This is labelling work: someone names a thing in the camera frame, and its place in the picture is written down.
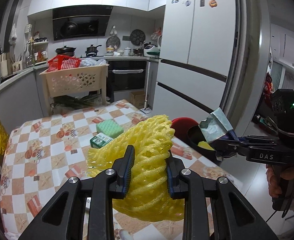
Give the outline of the person's right hand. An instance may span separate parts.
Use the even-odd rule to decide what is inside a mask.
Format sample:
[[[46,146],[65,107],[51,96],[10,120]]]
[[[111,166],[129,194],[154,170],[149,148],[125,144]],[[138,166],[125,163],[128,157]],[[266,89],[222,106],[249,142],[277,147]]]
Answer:
[[[278,198],[278,196],[282,193],[282,189],[278,183],[278,178],[274,174],[273,168],[271,165],[266,165],[266,176],[268,181],[268,191],[269,195],[274,198]],[[294,168],[288,168],[280,174],[280,177],[285,180],[294,179]]]

